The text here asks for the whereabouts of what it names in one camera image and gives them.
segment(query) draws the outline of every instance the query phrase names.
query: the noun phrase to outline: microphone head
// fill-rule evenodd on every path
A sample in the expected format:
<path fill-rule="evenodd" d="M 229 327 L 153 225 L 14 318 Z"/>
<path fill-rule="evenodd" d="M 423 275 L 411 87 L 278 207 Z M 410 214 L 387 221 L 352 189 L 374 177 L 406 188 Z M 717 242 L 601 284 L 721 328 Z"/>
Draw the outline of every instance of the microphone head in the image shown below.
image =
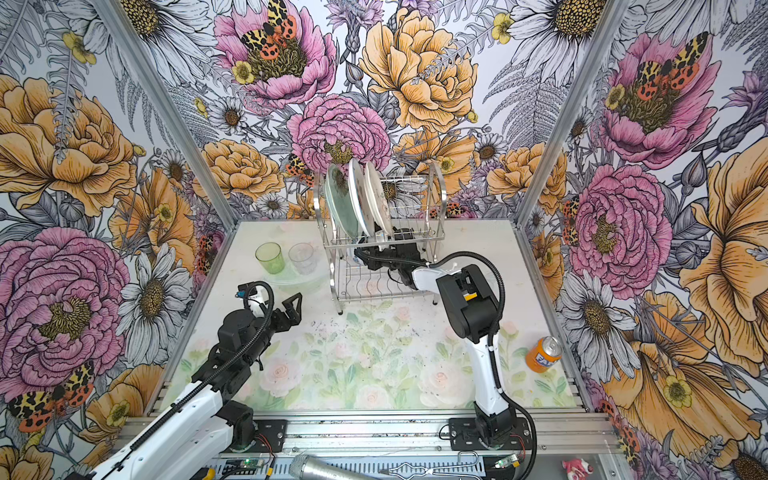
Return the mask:
<path fill-rule="evenodd" d="M 294 478 L 301 478 L 301 471 L 304 470 L 304 465 L 306 465 L 306 460 L 309 457 L 307 454 L 296 455 L 288 467 L 288 473 Z"/>

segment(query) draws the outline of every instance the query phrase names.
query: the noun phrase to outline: microphone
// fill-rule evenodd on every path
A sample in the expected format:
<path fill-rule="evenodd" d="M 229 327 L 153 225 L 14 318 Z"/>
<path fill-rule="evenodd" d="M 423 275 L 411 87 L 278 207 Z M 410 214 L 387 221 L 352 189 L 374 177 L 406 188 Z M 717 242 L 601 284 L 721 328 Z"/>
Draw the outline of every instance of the microphone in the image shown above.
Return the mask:
<path fill-rule="evenodd" d="M 323 463 L 309 455 L 297 455 L 288 473 L 299 480 L 372 480 L 372 477 Z"/>

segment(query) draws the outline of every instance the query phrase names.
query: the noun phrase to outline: table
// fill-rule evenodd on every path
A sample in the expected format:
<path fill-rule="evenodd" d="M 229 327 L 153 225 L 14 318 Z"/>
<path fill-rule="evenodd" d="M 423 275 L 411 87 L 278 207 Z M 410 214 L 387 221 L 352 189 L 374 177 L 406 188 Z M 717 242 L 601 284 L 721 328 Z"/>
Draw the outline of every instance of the table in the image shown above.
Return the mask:
<path fill-rule="evenodd" d="M 265 279 L 254 252 L 267 241 L 281 245 L 286 263 L 292 245 L 313 244 L 321 256 L 318 269 L 322 270 L 297 280 L 301 284 L 281 281 L 275 287 L 276 304 L 302 292 L 303 321 L 272 338 L 261 357 L 264 371 L 255 364 L 235 400 L 256 412 L 472 408 L 475 389 L 470 360 L 442 304 L 432 305 L 431 294 L 367 300 L 345 304 L 340 316 L 331 300 L 325 252 L 313 221 L 254 221 L 239 226 L 183 347 L 161 408 L 178 396 L 203 364 L 217 341 L 224 316 L 242 306 L 234 298 L 237 285 Z M 531 346 L 550 333 L 511 224 L 507 220 L 447 220 L 440 253 L 456 250 L 485 255 L 504 278 L 507 300 L 499 354 L 505 391 L 526 408 L 575 406 L 560 362 L 543 374 L 525 365 Z M 457 261 L 460 265 L 477 263 Z M 481 270 L 495 289 L 490 271 L 484 265 Z"/>

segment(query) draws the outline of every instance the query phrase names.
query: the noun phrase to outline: wire shelf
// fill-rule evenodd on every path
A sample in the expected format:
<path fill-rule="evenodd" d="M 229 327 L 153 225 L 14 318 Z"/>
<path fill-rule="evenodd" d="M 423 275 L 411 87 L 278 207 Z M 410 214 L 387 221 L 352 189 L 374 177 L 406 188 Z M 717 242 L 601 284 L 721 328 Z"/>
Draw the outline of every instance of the wire shelf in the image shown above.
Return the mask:
<path fill-rule="evenodd" d="M 325 247 L 330 267 L 329 284 L 331 297 L 339 314 L 342 304 L 359 300 L 400 298 L 431 295 L 430 292 L 413 290 L 403 284 L 395 270 L 381 268 L 373 271 L 355 258 L 357 247 L 387 247 L 401 243 L 416 243 L 422 258 L 436 261 L 440 240 L 445 238 L 445 208 L 448 194 L 442 172 L 435 164 L 423 175 L 382 177 L 385 195 L 392 195 L 389 213 L 396 229 L 410 229 L 410 235 L 398 234 L 386 237 L 382 231 L 375 237 L 349 237 L 333 218 L 321 207 L 325 199 L 325 178 L 317 176 L 315 184 L 315 217 Z M 398 201 L 397 193 L 407 193 L 419 202 Z"/>

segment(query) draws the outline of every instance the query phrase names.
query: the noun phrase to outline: metal dish rack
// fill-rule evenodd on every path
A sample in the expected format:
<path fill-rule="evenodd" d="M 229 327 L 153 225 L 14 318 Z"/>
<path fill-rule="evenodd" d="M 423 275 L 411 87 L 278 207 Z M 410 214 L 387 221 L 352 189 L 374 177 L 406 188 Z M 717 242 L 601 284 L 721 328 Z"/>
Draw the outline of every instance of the metal dish rack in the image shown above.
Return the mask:
<path fill-rule="evenodd" d="M 330 267 L 329 284 L 331 297 L 336 305 L 336 311 L 343 313 L 342 304 L 367 299 L 399 298 L 404 296 L 428 295 L 429 292 L 412 290 L 403 285 L 396 271 L 386 268 L 377 271 L 368 270 L 367 267 L 356 261 L 353 250 L 356 247 L 387 247 L 397 243 L 415 242 L 426 259 L 436 261 L 440 240 L 445 238 L 444 222 L 445 208 L 448 203 L 448 194 L 445 190 L 445 180 L 442 172 L 435 163 L 429 165 L 429 171 L 422 175 L 409 175 L 403 177 L 382 177 L 384 190 L 398 191 L 398 183 L 409 182 L 423 185 L 423 191 L 419 193 L 424 198 L 418 207 L 402 206 L 393 207 L 390 204 L 389 214 L 392 217 L 392 225 L 395 228 L 409 228 L 413 230 L 412 239 L 398 240 L 397 233 L 390 238 L 384 238 L 383 233 L 374 241 L 371 237 L 348 237 L 344 230 L 336 225 L 333 218 L 324 207 L 320 206 L 320 199 L 325 199 L 325 182 L 323 175 L 316 176 L 314 207 L 317 226 L 320 229 L 320 237 L 323 240 L 326 257 Z"/>

